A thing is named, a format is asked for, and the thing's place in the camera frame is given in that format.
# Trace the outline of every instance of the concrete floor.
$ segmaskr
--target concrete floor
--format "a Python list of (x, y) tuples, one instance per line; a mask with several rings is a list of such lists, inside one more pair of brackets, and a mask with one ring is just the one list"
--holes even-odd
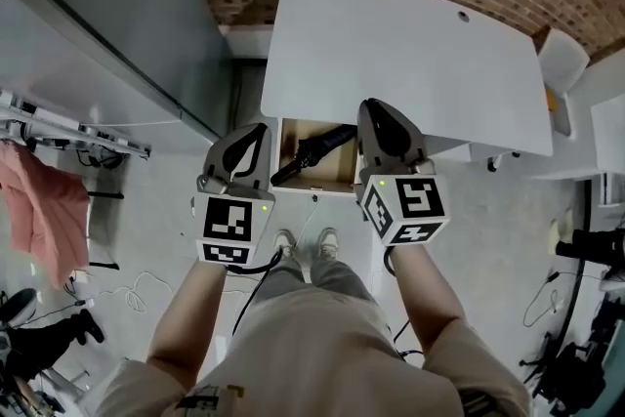
[[(258, 92), (246, 90), (248, 94), (259, 96)], [(241, 120), (249, 121), (258, 115), (258, 108), (250, 105), (242, 115), (247, 116)], [(189, 201), (204, 154), (156, 155), (149, 161), (131, 158), (112, 173), (82, 167), (75, 155), (69, 153), (44, 152), (43, 156), (45, 161), (64, 170), (80, 173), (89, 188), (119, 187), (126, 196), (121, 202), (98, 200), (100, 207), (93, 222), (98, 228), (95, 233), (101, 248), (121, 270), (90, 268), (93, 277), (89, 283), (77, 286), (80, 297), (96, 297), (92, 313), (103, 326), (106, 341), (102, 345), (71, 346), (57, 365), (67, 378), (88, 370), (90, 376), (81, 379), (79, 385), (94, 388), (102, 385), (102, 380), (122, 358), (145, 358), (154, 327), (171, 299), (168, 288), (149, 276), (143, 277), (138, 286), (138, 293), (146, 303), (145, 313), (134, 313), (127, 307), (124, 291), (112, 296), (98, 295), (123, 285), (132, 287), (142, 271), (154, 273), (176, 290), (195, 259)], [(532, 357), (539, 350), (547, 328), (562, 321), (567, 292), (572, 285), (572, 276), (571, 280), (566, 276), (559, 279), (554, 284), (559, 290), (559, 312), (547, 314), (532, 328), (522, 326), (523, 313), (550, 270), (574, 269), (569, 260), (547, 253), (546, 239), (551, 221), (561, 218), (565, 209), (574, 204), (575, 184), (527, 180), (513, 168), (491, 174), (484, 164), (441, 160), (437, 170), (448, 183), (452, 219), (429, 245), (429, 250), (483, 340), (522, 376), (526, 370), (518, 367), (519, 360)], [(372, 230), (362, 220), (354, 200), (324, 195), (317, 203), (320, 205), (303, 236), (303, 246), (311, 248), (323, 228), (336, 228), (341, 239), (340, 259), (360, 275), (386, 312), (392, 330), (397, 332), (406, 321), (406, 314), (396, 282), (384, 271), (382, 249), (374, 244)], [(258, 264), (271, 256), (274, 232), (286, 228), (297, 236), (314, 207), (307, 195), (276, 195), (276, 205), (257, 253)], [(45, 272), (37, 264), (34, 265), (37, 273), (32, 275), (28, 257), (9, 249), (8, 216), (6, 206), (0, 204), (0, 288), (9, 293), (27, 286), (39, 289), (43, 304), (38, 314), (71, 303), (64, 292), (50, 288)], [(215, 341), (204, 363), (204, 372), (223, 357), (234, 321), (255, 285), (249, 278), (227, 279)], [(532, 307), (528, 320), (548, 307), (546, 290)], [(43, 326), (61, 317), (63, 313), (32, 326)], [(418, 348), (410, 329), (400, 338), (398, 348)], [(421, 364), (418, 355), (411, 355), (408, 360)]]

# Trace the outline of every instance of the gray pants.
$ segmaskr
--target gray pants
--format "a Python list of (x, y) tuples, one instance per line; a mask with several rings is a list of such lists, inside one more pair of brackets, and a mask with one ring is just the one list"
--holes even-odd
[(358, 275), (341, 261), (316, 259), (311, 266), (311, 282), (304, 281), (302, 267), (295, 259), (282, 259), (267, 275), (253, 304), (313, 286), (375, 303)]

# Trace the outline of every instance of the open drawer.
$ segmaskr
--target open drawer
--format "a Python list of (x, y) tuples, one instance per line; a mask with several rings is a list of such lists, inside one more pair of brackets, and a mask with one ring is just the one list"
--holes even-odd
[[(338, 127), (340, 124), (315, 122), (283, 118), (278, 120), (275, 149), (275, 171), (287, 165), (295, 158), (298, 141), (318, 136)], [(354, 196), (354, 184), (360, 183), (358, 172), (361, 168), (356, 139), (333, 149), (314, 167), (307, 167), (302, 172), (275, 191), (298, 191), (306, 193)]]

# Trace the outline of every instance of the beige shirt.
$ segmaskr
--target beige shirt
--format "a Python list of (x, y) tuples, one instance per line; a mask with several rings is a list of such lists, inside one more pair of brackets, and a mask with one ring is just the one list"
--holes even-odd
[(464, 321), (444, 329), (423, 369), (403, 361), (389, 336), (375, 304), (291, 292), (250, 309), (224, 361), (188, 395), (170, 375), (129, 361), (97, 415), (529, 415), (525, 387)]

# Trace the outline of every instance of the white desk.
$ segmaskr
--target white desk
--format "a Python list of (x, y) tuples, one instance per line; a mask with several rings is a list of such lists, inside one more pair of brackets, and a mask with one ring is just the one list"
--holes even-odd
[(438, 150), (552, 154), (540, 67), (522, 33), (446, 0), (280, 0), (263, 114), (354, 124), (366, 98), (401, 110)]

